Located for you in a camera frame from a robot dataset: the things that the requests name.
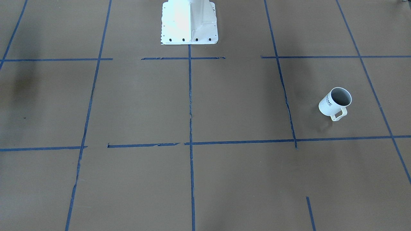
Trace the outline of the white ribbed mug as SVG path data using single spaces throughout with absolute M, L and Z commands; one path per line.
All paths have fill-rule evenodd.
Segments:
M 348 114 L 347 107 L 351 102 L 350 92 L 344 88 L 335 87 L 319 102 L 318 108 L 323 115 L 336 122 Z

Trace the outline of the white pedestal column base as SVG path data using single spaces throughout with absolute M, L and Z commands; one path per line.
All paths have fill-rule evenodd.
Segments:
M 217 44 L 216 6 L 209 0 L 168 0 L 162 4 L 161 44 Z

